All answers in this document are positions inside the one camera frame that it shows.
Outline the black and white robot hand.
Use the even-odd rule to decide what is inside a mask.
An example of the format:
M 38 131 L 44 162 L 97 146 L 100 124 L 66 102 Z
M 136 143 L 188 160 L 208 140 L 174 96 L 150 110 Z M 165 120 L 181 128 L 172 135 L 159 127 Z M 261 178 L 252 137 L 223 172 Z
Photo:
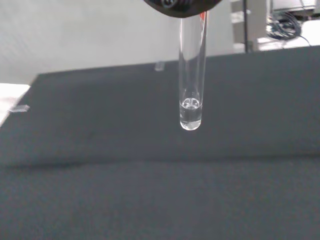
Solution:
M 213 9 L 222 0 L 144 0 L 157 12 L 173 18 L 189 18 Z

